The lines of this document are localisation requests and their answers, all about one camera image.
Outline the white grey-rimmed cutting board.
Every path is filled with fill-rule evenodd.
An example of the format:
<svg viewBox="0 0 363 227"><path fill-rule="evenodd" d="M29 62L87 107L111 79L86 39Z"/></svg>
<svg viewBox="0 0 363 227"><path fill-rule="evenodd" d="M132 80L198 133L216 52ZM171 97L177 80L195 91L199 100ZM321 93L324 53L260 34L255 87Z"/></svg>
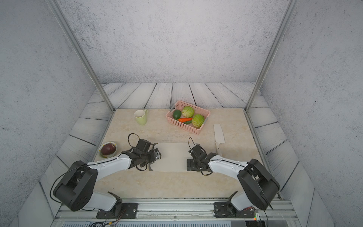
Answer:
<svg viewBox="0 0 363 227"><path fill-rule="evenodd" d="M192 159L188 143L159 143L155 148L161 158L151 164L151 171L187 172L187 159Z"/></svg>

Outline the white ceramic knife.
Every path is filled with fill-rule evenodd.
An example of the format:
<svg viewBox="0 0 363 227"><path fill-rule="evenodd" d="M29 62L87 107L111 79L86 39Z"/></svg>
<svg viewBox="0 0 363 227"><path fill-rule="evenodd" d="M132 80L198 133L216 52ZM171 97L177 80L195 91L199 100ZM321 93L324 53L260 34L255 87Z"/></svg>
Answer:
<svg viewBox="0 0 363 227"><path fill-rule="evenodd" d="M214 125L214 133L215 133L216 152L219 156L222 156L220 145L225 144L225 138L221 125L219 124Z"/></svg>

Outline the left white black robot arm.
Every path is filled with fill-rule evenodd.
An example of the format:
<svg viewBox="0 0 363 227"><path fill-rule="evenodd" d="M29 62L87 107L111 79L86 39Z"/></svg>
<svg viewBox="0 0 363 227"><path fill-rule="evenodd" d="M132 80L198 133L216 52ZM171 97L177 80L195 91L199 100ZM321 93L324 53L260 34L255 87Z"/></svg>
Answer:
<svg viewBox="0 0 363 227"><path fill-rule="evenodd" d="M121 152L119 155L85 163L77 161L70 169L55 180L50 194L71 211L84 208L98 209L106 212L117 212L122 206L122 199L108 192L107 194L94 191L96 183L114 173L136 168L144 171L150 164L161 159L161 153L155 144L140 139L135 147Z"/></svg>

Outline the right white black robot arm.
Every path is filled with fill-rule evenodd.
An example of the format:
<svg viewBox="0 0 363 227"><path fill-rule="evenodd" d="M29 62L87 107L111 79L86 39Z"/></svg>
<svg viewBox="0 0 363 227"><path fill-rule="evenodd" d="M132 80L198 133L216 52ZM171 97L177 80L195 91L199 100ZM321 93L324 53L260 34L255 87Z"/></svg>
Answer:
<svg viewBox="0 0 363 227"><path fill-rule="evenodd" d="M239 181L243 191L233 194L229 203L235 211L254 207L265 211L280 190L272 174L256 159L234 161L216 153L207 153L199 144L189 150L193 171L220 173Z"/></svg>

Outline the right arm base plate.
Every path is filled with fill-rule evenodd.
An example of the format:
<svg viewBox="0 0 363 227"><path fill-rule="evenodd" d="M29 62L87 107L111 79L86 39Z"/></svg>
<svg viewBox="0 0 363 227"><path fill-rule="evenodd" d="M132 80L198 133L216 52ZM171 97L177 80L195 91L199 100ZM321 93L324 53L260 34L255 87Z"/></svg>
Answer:
<svg viewBox="0 0 363 227"><path fill-rule="evenodd" d="M255 218L255 210L248 207L240 211L230 201L215 202L213 215L216 218Z"/></svg>

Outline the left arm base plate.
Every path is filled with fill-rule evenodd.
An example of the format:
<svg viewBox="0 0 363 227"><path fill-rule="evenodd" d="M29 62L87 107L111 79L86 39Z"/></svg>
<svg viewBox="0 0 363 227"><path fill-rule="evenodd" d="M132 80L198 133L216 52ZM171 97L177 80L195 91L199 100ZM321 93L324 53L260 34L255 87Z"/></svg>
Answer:
<svg viewBox="0 0 363 227"><path fill-rule="evenodd" d="M97 219L135 219L138 203L135 202L120 202L118 201L110 211L98 210Z"/></svg>

